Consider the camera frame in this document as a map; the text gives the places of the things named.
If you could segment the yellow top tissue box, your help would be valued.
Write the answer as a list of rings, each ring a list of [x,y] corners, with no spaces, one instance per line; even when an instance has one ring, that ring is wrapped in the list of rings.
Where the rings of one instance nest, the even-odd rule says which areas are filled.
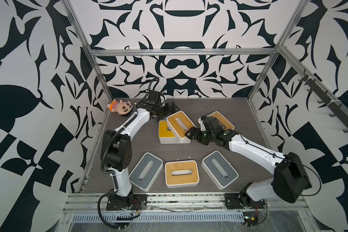
[[[189,144],[190,140],[182,141],[177,139],[170,128],[167,126],[166,120],[159,121],[159,132],[158,132],[159,142],[162,145],[168,144]]]

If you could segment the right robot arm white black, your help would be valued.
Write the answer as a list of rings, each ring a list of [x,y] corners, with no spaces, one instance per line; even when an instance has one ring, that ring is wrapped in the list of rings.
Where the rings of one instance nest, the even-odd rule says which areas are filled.
[[[239,192],[237,200],[241,207],[250,207],[267,199],[281,199],[293,204],[302,196],[304,190],[312,186],[306,172],[312,168],[302,164],[298,155],[270,150],[248,140],[238,131],[223,129],[215,117],[201,117],[200,127],[190,128],[185,132],[185,136],[203,145],[215,143],[219,147],[240,154],[273,175],[264,181],[248,183]]]

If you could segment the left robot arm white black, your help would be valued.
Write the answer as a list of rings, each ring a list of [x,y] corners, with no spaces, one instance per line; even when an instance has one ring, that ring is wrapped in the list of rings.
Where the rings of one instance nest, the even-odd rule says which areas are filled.
[[[110,174],[118,199],[128,200],[132,196],[128,166],[132,158],[132,139],[151,119],[164,119],[180,110],[174,103],[166,102],[161,92],[149,90],[138,103],[114,99],[107,105],[112,113],[128,119],[115,130],[106,130],[101,149],[101,172]]]

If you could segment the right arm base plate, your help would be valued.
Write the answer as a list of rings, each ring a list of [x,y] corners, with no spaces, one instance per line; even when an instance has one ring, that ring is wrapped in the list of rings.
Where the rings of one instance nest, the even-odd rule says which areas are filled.
[[[225,193],[224,198],[228,209],[265,209],[265,200],[255,202],[247,194]]]

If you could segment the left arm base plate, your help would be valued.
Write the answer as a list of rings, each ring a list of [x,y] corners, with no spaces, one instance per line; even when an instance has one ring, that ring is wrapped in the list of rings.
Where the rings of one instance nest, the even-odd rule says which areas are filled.
[[[108,196],[107,211],[117,211],[123,209],[140,210],[147,205],[148,196],[146,194],[130,193],[126,197],[113,194]]]

